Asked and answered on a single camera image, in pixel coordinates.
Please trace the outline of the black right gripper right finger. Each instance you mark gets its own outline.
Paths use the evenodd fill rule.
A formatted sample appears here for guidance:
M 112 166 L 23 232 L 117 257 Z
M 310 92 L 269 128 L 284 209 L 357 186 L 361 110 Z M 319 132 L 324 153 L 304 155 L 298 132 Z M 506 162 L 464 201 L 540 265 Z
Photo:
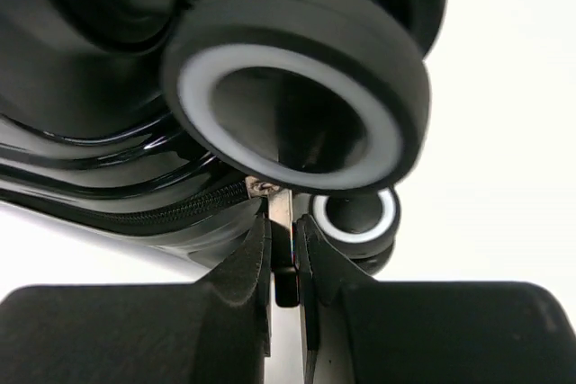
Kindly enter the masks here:
M 572 383 L 575 334 L 525 282 L 382 282 L 295 227 L 308 383 Z

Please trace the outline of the silver suitcase zipper pull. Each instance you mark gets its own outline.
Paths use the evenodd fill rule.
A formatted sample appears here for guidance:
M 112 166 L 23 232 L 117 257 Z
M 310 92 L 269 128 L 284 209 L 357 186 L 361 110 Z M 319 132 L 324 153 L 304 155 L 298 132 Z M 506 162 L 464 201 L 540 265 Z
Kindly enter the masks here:
M 277 225 L 291 231 L 293 224 L 292 191 L 253 176 L 247 176 L 245 183 L 247 192 L 251 197 L 267 199 L 268 217 Z

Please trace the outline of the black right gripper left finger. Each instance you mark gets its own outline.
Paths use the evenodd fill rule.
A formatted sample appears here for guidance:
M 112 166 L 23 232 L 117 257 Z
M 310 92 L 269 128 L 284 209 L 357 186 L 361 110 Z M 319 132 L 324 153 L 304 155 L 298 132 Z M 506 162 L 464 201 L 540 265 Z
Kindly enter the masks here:
M 4 383 L 260 383 L 271 229 L 192 283 L 28 286 L 1 305 Z

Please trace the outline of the grey suitcase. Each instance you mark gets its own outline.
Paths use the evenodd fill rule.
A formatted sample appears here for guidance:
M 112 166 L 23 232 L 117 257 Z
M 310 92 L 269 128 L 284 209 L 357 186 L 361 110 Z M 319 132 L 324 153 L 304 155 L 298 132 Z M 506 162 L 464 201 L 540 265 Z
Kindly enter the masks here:
M 212 267 L 292 191 L 365 272 L 428 127 L 446 0 L 1 0 L 1 199 Z

